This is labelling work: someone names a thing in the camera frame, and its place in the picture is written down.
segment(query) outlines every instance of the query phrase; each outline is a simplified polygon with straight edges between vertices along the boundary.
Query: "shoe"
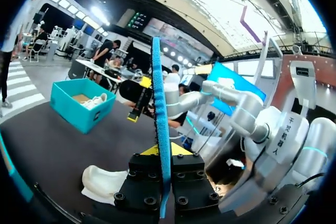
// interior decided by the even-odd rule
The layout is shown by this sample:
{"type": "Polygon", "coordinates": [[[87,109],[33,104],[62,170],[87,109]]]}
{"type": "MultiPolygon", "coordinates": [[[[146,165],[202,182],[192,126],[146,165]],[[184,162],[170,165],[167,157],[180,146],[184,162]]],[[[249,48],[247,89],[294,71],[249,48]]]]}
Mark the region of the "shoe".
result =
{"type": "Polygon", "coordinates": [[[6,98],[5,101],[2,102],[1,107],[11,109],[13,107],[13,105],[6,98]]]}
{"type": "Polygon", "coordinates": [[[101,104],[103,102],[106,102],[106,100],[107,100],[107,94],[103,93],[99,97],[94,97],[91,100],[88,100],[88,101],[82,103],[82,105],[85,108],[87,108],[88,110],[92,110],[97,105],[99,105],[99,104],[101,104]]]}

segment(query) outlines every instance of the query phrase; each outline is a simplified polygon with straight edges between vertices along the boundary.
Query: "wall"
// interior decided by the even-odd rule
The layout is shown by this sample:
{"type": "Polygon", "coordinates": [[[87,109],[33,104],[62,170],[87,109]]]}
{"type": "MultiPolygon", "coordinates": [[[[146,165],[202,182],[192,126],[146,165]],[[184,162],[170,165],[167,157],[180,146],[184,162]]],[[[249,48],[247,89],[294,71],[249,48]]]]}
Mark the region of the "wall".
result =
{"type": "Polygon", "coordinates": [[[281,66],[281,75],[278,86],[271,105],[282,110],[285,105],[287,95],[294,88],[290,75],[289,65],[293,60],[312,61],[315,67],[316,81],[318,83],[330,84],[336,87],[336,60],[321,56],[295,56],[284,55],[281,66]]]}
{"type": "MultiPolygon", "coordinates": [[[[336,115],[336,90],[318,84],[316,86],[316,92],[317,92],[316,105],[336,115]]],[[[284,111],[291,111],[295,98],[297,98],[296,91],[295,89],[292,89],[291,91],[289,91],[285,103],[283,105],[284,111]]]]}

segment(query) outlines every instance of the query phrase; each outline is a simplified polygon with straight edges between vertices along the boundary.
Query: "table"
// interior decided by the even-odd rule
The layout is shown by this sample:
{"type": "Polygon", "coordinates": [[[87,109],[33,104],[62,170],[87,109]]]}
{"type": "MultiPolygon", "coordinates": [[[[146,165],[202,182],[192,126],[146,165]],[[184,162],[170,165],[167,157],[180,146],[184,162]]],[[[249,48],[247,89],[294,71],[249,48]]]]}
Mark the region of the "table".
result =
{"type": "MultiPolygon", "coordinates": [[[[0,130],[13,164],[28,186],[39,183],[70,214],[91,214],[95,201],[81,194],[84,169],[97,165],[109,171],[127,170],[133,153],[155,144],[154,121],[142,115],[132,123],[127,120],[130,111],[116,101],[112,111],[84,135],[49,103],[43,103],[3,122],[0,130]]],[[[170,129],[170,136],[177,136],[177,131],[170,129]]],[[[167,216],[174,216],[173,209],[171,198],[167,216]]]]}
{"type": "MultiPolygon", "coordinates": [[[[112,82],[114,82],[116,84],[116,89],[115,89],[115,94],[117,93],[117,90],[120,86],[120,83],[122,83],[124,80],[126,80],[125,78],[121,78],[120,80],[119,79],[116,79],[116,78],[113,78],[113,77],[110,77],[108,74],[105,74],[105,70],[99,66],[97,66],[96,64],[92,63],[91,61],[89,60],[79,60],[79,59],[76,59],[77,62],[81,63],[82,65],[84,65],[85,67],[97,73],[100,73],[102,76],[106,77],[108,80],[111,80],[112,82]]],[[[85,71],[84,73],[84,78],[86,77],[86,75],[88,74],[88,71],[85,71]]]]}

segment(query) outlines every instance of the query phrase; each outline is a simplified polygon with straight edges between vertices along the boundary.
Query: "logo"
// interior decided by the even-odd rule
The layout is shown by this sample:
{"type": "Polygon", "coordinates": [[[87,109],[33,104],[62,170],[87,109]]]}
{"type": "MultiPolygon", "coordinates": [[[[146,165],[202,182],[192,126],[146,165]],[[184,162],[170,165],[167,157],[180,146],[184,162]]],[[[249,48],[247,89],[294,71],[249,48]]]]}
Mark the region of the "logo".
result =
{"type": "Polygon", "coordinates": [[[236,89],[235,88],[235,81],[231,78],[221,78],[221,77],[219,77],[217,82],[220,85],[223,85],[224,87],[226,87],[228,89],[236,89]]]}

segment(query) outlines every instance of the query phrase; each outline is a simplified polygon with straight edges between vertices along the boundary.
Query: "blue panel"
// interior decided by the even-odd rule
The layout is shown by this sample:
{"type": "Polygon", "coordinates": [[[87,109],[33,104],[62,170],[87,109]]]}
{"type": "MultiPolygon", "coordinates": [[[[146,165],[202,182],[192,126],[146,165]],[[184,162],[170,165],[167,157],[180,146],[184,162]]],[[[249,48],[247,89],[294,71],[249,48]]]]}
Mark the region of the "blue panel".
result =
{"type": "MultiPolygon", "coordinates": [[[[250,91],[257,96],[259,96],[263,101],[266,100],[266,95],[258,89],[255,85],[245,80],[242,76],[237,74],[236,72],[228,69],[223,66],[221,63],[215,63],[215,66],[211,73],[208,76],[208,80],[218,82],[220,78],[231,79],[236,90],[240,91],[250,91]]],[[[229,106],[226,103],[215,99],[215,102],[212,104],[215,108],[222,111],[223,113],[231,116],[235,107],[229,106]]]]}

